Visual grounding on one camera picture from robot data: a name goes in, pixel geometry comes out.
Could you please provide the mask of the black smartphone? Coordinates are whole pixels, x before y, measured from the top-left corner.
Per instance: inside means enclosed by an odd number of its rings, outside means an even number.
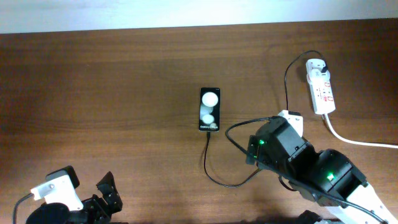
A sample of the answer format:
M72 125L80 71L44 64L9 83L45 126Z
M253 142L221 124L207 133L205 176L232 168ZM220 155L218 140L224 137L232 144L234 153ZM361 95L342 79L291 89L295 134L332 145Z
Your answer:
M200 89L198 129L206 132L220 130L221 90L216 87Z

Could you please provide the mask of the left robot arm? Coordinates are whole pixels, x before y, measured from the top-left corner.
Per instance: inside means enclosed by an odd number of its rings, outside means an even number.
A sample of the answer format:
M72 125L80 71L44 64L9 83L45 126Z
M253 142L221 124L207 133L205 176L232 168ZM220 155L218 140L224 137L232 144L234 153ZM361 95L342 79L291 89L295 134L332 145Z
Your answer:
M72 166L56 170L45 182L30 190L34 200L45 200L32 212L27 223L110 223L113 214L123 208L114 176L107 172L96 184L102 196L80 200L76 188L80 181Z

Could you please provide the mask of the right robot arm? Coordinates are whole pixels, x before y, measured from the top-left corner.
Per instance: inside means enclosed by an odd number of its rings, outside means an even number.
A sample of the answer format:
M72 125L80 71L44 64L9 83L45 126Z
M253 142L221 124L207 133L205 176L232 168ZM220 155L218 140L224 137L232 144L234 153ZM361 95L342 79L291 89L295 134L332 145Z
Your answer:
M276 170L293 190L343 223L397 223L366 176L334 149L315 151L300 116L278 115L249 138L248 164Z

